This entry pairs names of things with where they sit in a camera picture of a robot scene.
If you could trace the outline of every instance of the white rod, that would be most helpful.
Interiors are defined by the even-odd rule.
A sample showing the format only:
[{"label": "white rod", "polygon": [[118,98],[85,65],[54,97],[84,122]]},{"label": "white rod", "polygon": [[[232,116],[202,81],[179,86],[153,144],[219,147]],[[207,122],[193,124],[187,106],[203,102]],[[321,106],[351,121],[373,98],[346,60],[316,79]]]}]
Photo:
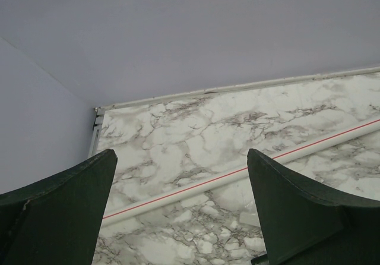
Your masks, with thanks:
[{"label": "white rod", "polygon": [[[272,158],[278,163],[284,164],[362,135],[372,133],[376,130],[380,130],[380,116],[367,119],[343,130],[334,131],[306,143],[291,147],[285,151],[278,152],[277,154],[272,155]],[[227,171],[208,177],[207,179],[202,179],[195,183],[176,188],[169,192],[155,195],[148,200],[139,201],[128,205],[124,209],[119,209],[105,214],[103,217],[102,227],[247,177],[247,168]]]}]

